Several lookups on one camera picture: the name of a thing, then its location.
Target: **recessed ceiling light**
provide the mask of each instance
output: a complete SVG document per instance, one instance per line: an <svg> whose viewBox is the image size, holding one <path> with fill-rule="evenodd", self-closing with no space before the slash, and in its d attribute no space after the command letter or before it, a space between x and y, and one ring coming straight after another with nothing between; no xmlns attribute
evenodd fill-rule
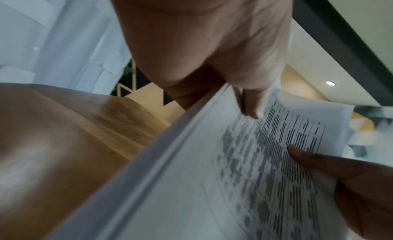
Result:
<svg viewBox="0 0 393 240"><path fill-rule="evenodd" d="M336 85L336 83L333 83L331 81L327 81L326 84L328 84L329 86L335 86Z"/></svg>

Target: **book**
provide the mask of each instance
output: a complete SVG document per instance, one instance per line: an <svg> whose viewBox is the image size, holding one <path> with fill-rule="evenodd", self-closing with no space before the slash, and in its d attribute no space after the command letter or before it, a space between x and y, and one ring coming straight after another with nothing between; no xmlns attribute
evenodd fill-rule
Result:
<svg viewBox="0 0 393 240"><path fill-rule="evenodd" d="M225 85L188 110L47 239L340 240L336 181L287 152L341 156L353 106L271 92L263 117Z"/></svg>

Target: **wooden table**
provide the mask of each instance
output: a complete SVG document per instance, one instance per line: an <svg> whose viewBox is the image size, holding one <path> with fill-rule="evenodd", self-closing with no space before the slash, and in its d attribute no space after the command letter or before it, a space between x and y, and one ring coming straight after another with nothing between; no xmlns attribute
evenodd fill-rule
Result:
<svg viewBox="0 0 393 240"><path fill-rule="evenodd" d="M0 84L0 239L45 237L167 127L131 99Z"/></svg>

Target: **dark ceiling beam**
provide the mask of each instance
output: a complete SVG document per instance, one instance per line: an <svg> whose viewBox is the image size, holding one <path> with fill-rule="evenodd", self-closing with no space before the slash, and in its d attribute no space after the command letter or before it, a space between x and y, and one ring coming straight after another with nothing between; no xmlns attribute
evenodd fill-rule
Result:
<svg viewBox="0 0 393 240"><path fill-rule="evenodd" d="M378 103L393 106L392 73L328 0L294 0L293 18Z"/></svg>

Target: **person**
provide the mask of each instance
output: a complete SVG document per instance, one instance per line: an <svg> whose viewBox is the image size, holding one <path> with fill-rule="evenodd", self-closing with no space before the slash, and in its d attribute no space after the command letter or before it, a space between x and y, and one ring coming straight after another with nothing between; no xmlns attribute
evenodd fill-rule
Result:
<svg viewBox="0 0 393 240"><path fill-rule="evenodd" d="M293 0L111 1L140 70L184 109L228 82L243 89L243 113L261 117L285 67ZM392 168L289 153L338 179L336 203L354 232L393 238Z"/></svg>

